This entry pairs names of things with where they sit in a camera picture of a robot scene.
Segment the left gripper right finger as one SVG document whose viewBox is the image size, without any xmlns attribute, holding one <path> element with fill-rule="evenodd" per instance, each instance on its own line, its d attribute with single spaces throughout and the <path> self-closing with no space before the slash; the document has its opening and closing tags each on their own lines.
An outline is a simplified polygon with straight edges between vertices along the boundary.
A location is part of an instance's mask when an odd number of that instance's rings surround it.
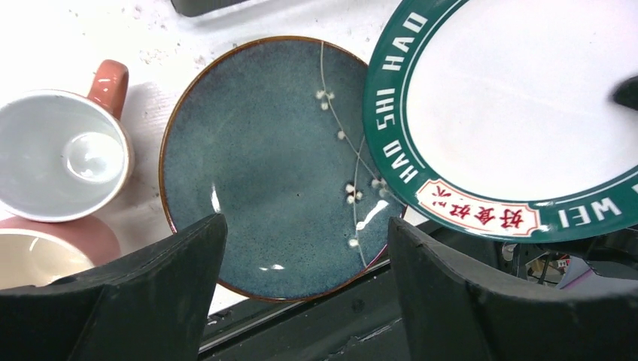
<svg viewBox="0 0 638 361">
<path fill-rule="evenodd" d="M 406 221 L 387 245 L 413 360 L 635 360 L 637 291 L 574 293 L 508 275 Z"/>
</svg>

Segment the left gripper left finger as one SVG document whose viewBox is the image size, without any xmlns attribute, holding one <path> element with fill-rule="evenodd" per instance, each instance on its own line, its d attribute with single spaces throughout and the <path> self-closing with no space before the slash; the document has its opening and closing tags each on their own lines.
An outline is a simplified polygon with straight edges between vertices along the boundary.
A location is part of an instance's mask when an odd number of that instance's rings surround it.
<svg viewBox="0 0 638 361">
<path fill-rule="evenodd" d="M 195 360 L 226 245 L 213 214 L 43 287 L 1 293 L 3 360 Z"/>
</svg>

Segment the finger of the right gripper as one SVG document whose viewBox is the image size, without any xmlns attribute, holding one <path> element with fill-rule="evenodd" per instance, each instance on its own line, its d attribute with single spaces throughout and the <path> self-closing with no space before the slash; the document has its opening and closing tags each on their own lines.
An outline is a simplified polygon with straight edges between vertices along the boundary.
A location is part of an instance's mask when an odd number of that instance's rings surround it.
<svg viewBox="0 0 638 361">
<path fill-rule="evenodd" d="M 629 77 L 612 91 L 612 100 L 617 105 L 638 110 L 638 76 Z"/>
</svg>

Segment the green rimmed white plate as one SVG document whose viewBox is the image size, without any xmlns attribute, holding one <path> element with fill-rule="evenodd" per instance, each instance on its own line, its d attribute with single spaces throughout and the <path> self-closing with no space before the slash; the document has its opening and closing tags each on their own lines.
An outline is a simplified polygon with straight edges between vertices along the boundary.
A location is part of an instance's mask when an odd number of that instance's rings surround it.
<svg viewBox="0 0 638 361">
<path fill-rule="evenodd" d="M 514 242 L 637 223 L 635 1 L 404 1 L 369 64 L 382 177 L 452 229 Z"/>
</svg>

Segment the large pink mug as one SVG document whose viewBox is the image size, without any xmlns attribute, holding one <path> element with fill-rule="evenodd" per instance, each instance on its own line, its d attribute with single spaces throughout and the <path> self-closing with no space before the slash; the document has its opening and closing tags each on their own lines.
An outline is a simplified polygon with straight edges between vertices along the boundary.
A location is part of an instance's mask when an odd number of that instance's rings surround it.
<svg viewBox="0 0 638 361">
<path fill-rule="evenodd" d="M 41 223 L 1 221 L 1 288 L 45 286 L 122 255 L 117 236 L 99 218 Z"/>
</svg>

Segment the small pink mug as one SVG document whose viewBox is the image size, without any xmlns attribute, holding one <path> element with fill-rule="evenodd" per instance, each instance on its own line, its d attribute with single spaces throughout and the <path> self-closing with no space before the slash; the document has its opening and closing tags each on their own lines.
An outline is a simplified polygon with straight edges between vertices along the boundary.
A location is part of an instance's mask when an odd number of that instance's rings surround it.
<svg viewBox="0 0 638 361">
<path fill-rule="evenodd" d="M 120 122 L 128 84 L 129 69 L 106 59 L 85 96 L 40 89 L 1 106 L 1 206 L 7 212 L 67 222 L 122 191 L 135 159 Z"/>
</svg>

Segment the black wire dish rack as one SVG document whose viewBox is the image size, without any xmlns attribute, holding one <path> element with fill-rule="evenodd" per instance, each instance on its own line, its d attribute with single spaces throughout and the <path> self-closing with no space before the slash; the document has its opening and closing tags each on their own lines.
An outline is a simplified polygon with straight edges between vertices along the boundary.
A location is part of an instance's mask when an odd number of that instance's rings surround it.
<svg viewBox="0 0 638 361">
<path fill-rule="evenodd" d="M 245 0 L 171 0 L 175 11 L 185 17 L 198 17 L 243 2 Z"/>
</svg>

